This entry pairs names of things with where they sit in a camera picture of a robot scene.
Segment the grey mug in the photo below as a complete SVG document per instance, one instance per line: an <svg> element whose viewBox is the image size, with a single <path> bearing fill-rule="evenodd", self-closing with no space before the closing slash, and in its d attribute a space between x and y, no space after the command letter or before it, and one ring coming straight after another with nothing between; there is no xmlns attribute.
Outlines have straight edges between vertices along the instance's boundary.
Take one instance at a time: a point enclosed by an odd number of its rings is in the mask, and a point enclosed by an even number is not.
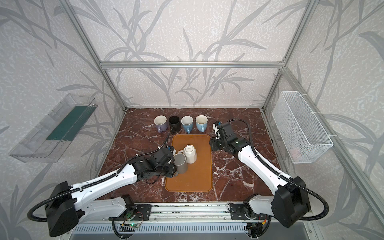
<svg viewBox="0 0 384 240"><path fill-rule="evenodd" d="M187 158L183 153L178 153L174 155L174 164L177 167L177 174L184 174L188 170Z"/></svg>

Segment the large light blue mug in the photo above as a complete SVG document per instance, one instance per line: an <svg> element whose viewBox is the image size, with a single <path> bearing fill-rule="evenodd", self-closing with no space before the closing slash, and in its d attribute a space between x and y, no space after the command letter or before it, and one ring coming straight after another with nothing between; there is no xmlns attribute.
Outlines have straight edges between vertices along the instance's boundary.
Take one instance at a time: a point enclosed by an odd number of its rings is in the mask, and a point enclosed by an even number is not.
<svg viewBox="0 0 384 240"><path fill-rule="evenodd" d="M199 132L205 132L208 125L208 118L204 115L199 115L196 117L196 126Z"/></svg>

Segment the lavender purple mug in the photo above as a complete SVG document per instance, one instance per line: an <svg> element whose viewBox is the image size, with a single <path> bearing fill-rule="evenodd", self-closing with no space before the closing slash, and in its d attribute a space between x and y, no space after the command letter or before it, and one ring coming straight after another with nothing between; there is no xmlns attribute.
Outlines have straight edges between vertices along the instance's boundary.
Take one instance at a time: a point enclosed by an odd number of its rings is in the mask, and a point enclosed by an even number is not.
<svg viewBox="0 0 384 240"><path fill-rule="evenodd" d="M155 117L154 124L158 133L165 132L168 129L168 119L166 116L160 115Z"/></svg>

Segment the black mug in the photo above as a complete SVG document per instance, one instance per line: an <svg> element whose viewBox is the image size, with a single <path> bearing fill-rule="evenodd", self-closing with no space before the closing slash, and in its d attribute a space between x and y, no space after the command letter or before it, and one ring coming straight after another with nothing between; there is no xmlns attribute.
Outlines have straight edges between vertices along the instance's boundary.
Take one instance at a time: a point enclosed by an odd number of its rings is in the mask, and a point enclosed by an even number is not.
<svg viewBox="0 0 384 240"><path fill-rule="evenodd" d="M170 131L172 135L175 135L181 131L181 120L178 116L171 116L169 118Z"/></svg>

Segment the small blue mug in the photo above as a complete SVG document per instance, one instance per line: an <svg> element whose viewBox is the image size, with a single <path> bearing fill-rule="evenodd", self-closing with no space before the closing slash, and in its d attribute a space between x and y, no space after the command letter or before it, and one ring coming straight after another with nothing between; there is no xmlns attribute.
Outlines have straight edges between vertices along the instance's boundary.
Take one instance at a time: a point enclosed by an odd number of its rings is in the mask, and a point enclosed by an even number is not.
<svg viewBox="0 0 384 240"><path fill-rule="evenodd" d="M184 116L181 119L181 124L182 124L184 131L187 134L190 134L193 130L194 119L191 116Z"/></svg>

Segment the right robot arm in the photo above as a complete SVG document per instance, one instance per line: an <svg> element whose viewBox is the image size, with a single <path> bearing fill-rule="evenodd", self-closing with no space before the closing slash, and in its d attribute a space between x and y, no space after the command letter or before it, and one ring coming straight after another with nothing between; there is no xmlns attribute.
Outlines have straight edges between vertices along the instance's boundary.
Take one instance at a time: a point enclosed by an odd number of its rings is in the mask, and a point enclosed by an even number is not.
<svg viewBox="0 0 384 240"><path fill-rule="evenodd" d="M231 122L216 121L213 124L215 136L211 138L212 151L225 151L235 156L250 168L266 184L271 196L255 195L245 201L248 215L256 214L274 217L286 228L297 221L317 221L325 218L330 210L327 201L306 187L300 177L292 178L268 161L256 150L252 131L248 128L248 139L235 133Z"/></svg>

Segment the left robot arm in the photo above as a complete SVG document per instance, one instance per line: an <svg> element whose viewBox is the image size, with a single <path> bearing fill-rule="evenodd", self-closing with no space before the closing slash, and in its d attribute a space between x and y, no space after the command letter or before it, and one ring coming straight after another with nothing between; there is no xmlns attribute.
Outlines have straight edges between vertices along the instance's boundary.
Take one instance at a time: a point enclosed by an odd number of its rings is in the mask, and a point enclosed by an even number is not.
<svg viewBox="0 0 384 240"><path fill-rule="evenodd" d="M155 151L134 156L119 169L101 177L70 186L62 182L54 188L51 196L33 206L27 218L34 222L46 222L50 237L63 235L91 213L102 218L119 217L127 209L120 205L120 210L112 210L109 203L104 203L102 210L95 210L92 204L116 189L147 180L153 176L172 178L176 173L176 150L172 146L158 148Z"/></svg>

